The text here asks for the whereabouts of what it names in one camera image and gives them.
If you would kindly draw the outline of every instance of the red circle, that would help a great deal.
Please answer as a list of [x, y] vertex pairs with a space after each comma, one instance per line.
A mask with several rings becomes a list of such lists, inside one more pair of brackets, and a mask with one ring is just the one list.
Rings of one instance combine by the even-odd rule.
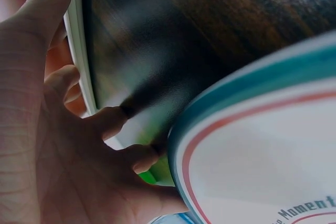
[[261, 112], [269, 111], [269, 110], [272, 110], [272, 109], [275, 109], [275, 108], [285, 107], [285, 106], [288, 106], [288, 105], [305, 103], [305, 102], [310, 102], [310, 101], [315, 101], [315, 100], [330, 99], [330, 98], [335, 98], [335, 97], [336, 97], [336, 91], [328, 91], [328, 92], [302, 95], [300, 97], [290, 98], [290, 99], [286, 99], [286, 100], [283, 100], [283, 101], [278, 101], [278, 102], [258, 106], [258, 107], [255, 107], [255, 108], [251, 108], [249, 110], [242, 111], [242, 112], [227, 116], [225, 118], [219, 119], [216, 122], [213, 122], [212, 124], [210, 124], [209, 126], [204, 128], [203, 130], [201, 130], [194, 138], [192, 138], [192, 140], [189, 142], [188, 146], [186, 147], [183, 158], [182, 158], [182, 174], [183, 174], [186, 189], [187, 189], [187, 191], [188, 191], [188, 193], [191, 197], [191, 200], [193, 201], [197, 211], [203, 217], [203, 219], [206, 221], [206, 223], [211, 224], [211, 222], [209, 221], [209, 219], [206, 217], [206, 215], [202, 211], [202, 209], [201, 209], [201, 207], [200, 207], [200, 205], [199, 205], [199, 203], [196, 199], [196, 196], [195, 196], [195, 194], [192, 190], [192, 187], [191, 187], [190, 175], [189, 175], [189, 165], [190, 165], [191, 156], [192, 156], [193, 152], [195, 151], [197, 145], [205, 137], [207, 137], [209, 134], [211, 134], [212, 132], [214, 132], [218, 128], [223, 127], [227, 124], [230, 124], [230, 123], [232, 123], [234, 121], [237, 121], [241, 118], [244, 118], [246, 116], [255, 115], [255, 114], [258, 114], [258, 113], [261, 113]]

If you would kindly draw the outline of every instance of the teal rim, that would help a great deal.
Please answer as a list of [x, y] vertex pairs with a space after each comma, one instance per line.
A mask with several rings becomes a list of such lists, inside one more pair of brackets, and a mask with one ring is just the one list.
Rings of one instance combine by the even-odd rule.
[[223, 83], [186, 108], [169, 133], [168, 162], [176, 187], [201, 223], [198, 213], [188, 202], [177, 175], [176, 151], [183, 136], [200, 121], [233, 104], [300, 83], [334, 76], [336, 76], [336, 44], [276, 62]]

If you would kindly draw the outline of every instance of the finger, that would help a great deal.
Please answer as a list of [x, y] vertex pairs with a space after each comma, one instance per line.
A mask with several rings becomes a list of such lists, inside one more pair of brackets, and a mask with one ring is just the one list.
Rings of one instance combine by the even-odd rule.
[[149, 187], [151, 193], [157, 196], [161, 202], [161, 208], [157, 216], [189, 211], [175, 187], [156, 185], [149, 185]]
[[49, 49], [58, 46], [66, 37], [67, 31], [65, 29], [64, 21], [62, 20], [52, 38]]
[[103, 140], [106, 140], [121, 131], [127, 117], [120, 107], [107, 107], [85, 118], [85, 121], [96, 129]]
[[78, 69], [74, 65], [66, 65], [49, 75], [45, 85], [64, 100], [69, 89], [78, 83], [79, 77]]
[[70, 1], [27, 0], [15, 15], [15, 23], [49, 46]]
[[159, 160], [158, 153], [150, 145], [134, 144], [119, 152], [137, 174], [146, 172]]
[[82, 91], [80, 90], [79, 85], [73, 86], [71, 89], [69, 89], [68, 93], [65, 96], [64, 103], [73, 102], [77, 98], [79, 98], [82, 95]]

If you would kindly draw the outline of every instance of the hand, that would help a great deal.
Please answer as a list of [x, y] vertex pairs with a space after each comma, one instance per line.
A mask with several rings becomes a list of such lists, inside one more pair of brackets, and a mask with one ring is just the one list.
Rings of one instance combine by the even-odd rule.
[[66, 110], [79, 79], [74, 66], [44, 83], [69, 2], [28, 0], [0, 24], [0, 223], [132, 224], [186, 211], [175, 188], [136, 175], [158, 159], [150, 146], [104, 144], [127, 120], [119, 107], [86, 119]]

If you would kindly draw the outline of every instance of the wooden surface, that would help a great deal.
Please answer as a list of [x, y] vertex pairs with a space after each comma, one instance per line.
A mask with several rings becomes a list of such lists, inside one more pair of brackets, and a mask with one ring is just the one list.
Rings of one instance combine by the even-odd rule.
[[[125, 145], [165, 142], [181, 110], [244, 65], [336, 28], [336, 0], [83, 0], [94, 94]], [[169, 183], [166, 160], [151, 170]]]

